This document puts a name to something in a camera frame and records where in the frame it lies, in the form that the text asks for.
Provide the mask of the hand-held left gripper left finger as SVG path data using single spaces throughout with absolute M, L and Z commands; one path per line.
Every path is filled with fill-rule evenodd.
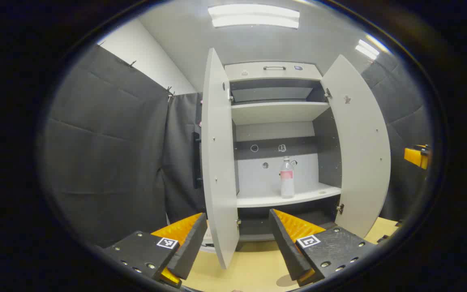
M 180 288 L 190 274 L 207 228 L 206 214 L 198 213 L 151 233 L 134 231 L 102 252 L 143 277 Z

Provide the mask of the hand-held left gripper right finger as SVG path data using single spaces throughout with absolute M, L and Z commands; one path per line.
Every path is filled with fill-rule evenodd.
M 269 223 L 291 280 L 299 286 L 340 274 L 378 248 L 337 225 L 325 229 L 276 209 L 269 211 Z

